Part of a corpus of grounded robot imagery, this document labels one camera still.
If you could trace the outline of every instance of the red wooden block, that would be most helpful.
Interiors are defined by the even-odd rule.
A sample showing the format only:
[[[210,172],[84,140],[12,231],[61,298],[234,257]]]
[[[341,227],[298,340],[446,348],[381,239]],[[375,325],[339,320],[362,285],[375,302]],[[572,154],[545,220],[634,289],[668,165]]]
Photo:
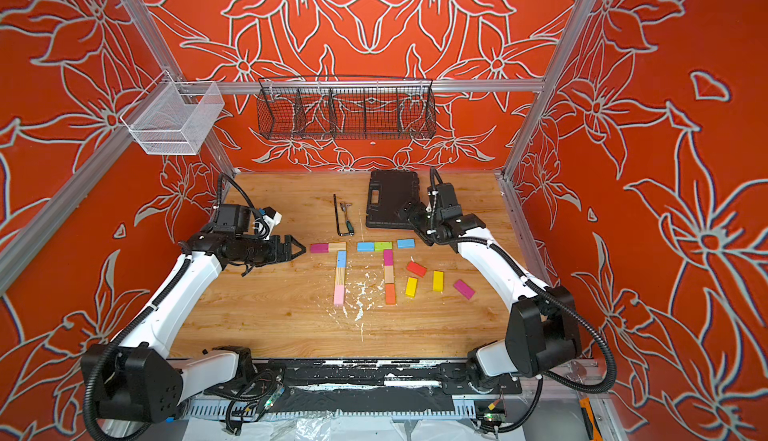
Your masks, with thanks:
[[[427,274],[427,268],[423,267],[421,264],[414,263],[413,261],[408,263],[406,269],[418,277],[424,277],[424,275]]]
[[[384,301],[387,304],[397,304],[394,283],[387,283],[384,285]]]

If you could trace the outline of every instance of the wooden table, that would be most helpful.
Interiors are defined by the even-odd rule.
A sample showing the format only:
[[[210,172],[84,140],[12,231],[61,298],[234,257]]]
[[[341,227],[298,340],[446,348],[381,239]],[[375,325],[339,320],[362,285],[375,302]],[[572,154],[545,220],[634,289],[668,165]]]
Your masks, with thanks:
[[[522,262],[495,175],[446,172],[442,177],[456,188],[463,211],[479,216]],[[461,357],[503,339],[508,312],[469,261],[448,246],[427,247],[412,231],[365,227],[369,179],[369,173],[238,175],[237,183],[255,206],[272,206],[283,214],[275,234],[293,235],[307,246],[307,254],[256,268],[245,277],[240,276],[242,267],[228,267],[197,302],[171,354],[191,357],[229,344],[250,347],[254,357]],[[426,202],[428,174],[420,173],[419,181]],[[352,203],[355,236],[336,234],[334,193]],[[245,204],[234,189],[226,202]],[[395,248],[397,305],[387,306],[382,253],[358,253],[356,245],[394,244],[402,238],[415,238],[416,249]],[[332,302],[336,253],[309,253],[310,244],[333,241],[347,243],[344,307]],[[405,295],[411,260],[429,270],[414,298]],[[445,272],[443,293],[432,291],[433,270]],[[453,287],[458,279],[477,292],[471,300]]]

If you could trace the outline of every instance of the floral wall pattern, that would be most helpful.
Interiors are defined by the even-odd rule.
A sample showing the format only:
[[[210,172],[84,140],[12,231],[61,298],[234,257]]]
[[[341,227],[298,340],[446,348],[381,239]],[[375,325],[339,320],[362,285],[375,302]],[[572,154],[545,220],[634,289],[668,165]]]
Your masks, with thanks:
[[[188,80],[544,75],[574,0],[144,0]],[[242,170],[495,169],[533,94],[439,96],[430,142],[267,141],[253,96],[216,134]]]
[[[0,50],[2,250],[160,69],[120,0],[0,0]]]
[[[0,0],[0,250],[160,73],[119,0]],[[78,359],[165,279],[210,215],[213,157],[132,145],[0,298],[0,439],[84,431]]]
[[[0,303],[0,439],[82,436],[79,358],[111,339],[209,219],[213,157],[133,144]]]
[[[766,3],[598,0],[514,173],[630,439],[768,436]]]

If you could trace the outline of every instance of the metal bar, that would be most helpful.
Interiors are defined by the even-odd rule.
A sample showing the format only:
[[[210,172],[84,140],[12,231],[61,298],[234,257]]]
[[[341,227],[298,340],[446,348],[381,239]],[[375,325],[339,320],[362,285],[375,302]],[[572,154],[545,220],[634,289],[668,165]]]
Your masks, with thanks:
[[[158,86],[147,94],[126,122],[130,125],[163,90]],[[0,294],[5,293],[35,256],[43,249],[72,212],[88,196],[112,165],[130,146],[133,138],[128,129],[116,129],[82,167],[53,195],[21,233],[0,253]]]
[[[517,193],[514,192],[512,182],[504,179],[501,174],[496,175],[496,180],[498,181],[498,186],[502,189],[502,198],[504,198],[504,204],[507,207],[509,221],[512,222],[512,229],[518,237],[520,251],[522,251],[525,260],[525,268],[535,277],[550,284],[554,283],[555,280],[549,279],[547,265],[544,263],[541,253],[538,252],[536,240],[533,238],[531,228],[528,227],[528,222],[525,221],[525,214],[523,213]]]
[[[155,60],[161,70],[165,71],[168,77],[175,82],[187,81],[184,77],[184,73],[181,71],[181,66],[176,61],[174,54],[170,51],[168,43],[163,38],[163,33],[160,32],[158,25],[154,22],[152,13],[149,12],[147,5],[143,0],[120,0],[122,5],[125,6],[125,10],[128,12],[131,21],[136,26],[141,38],[147,43],[149,51],[152,52]],[[210,150],[211,154],[216,160],[216,164],[222,172],[234,175],[234,167],[229,156],[224,150],[221,141],[214,134],[208,133],[205,139],[205,145]]]
[[[592,11],[592,7],[597,0],[576,0],[574,3],[573,12],[568,18],[568,22],[565,24],[565,29],[560,38],[557,48],[554,50],[552,60],[547,66],[547,71],[544,74],[544,86],[540,90],[536,99],[533,101],[528,115],[523,120],[523,125],[520,128],[518,139],[514,142],[514,146],[509,153],[507,162],[504,163],[502,172],[504,178],[512,179],[512,171],[518,165],[523,157],[528,141],[533,136],[533,132],[536,129],[536,125],[544,114],[544,110],[554,95],[554,90],[557,88],[560,77],[565,70],[565,65],[568,63],[568,58],[576,46],[581,31],[584,29],[584,25],[587,23],[587,18]]]
[[[186,81],[181,67],[176,62],[174,54],[170,52],[168,43],[165,42],[158,25],[152,19],[147,5],[143,0],[120,0],[128,12],[130,19],[136,25],[144,42],[157,60],[158,65],[173,81]]]
[[[184,95],[197,96],[205,93],[211,81],[187,81],[178,84],[179,92]],[[223,95],[250,95],[259,92],[258,82],[217,81],[219,91]],[[379,81],[274,81],[270,87],[274,88],[302,88],[307,92],[318,92],[329,88],[397,88],[414,86],[418,81],[414,80],[379,80]],[[544,80],[533,78],[531,80],[435,80],[432,82],[432,92],[540,92],[544,88]]]

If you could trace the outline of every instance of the orange wooden block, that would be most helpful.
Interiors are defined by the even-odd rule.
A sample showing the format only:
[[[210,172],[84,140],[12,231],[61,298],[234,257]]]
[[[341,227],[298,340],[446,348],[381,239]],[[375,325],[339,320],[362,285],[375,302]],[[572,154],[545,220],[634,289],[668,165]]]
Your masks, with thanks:
[[[384,285],[384,301],[387,304],[397,304],[394,283],[388,283]]]

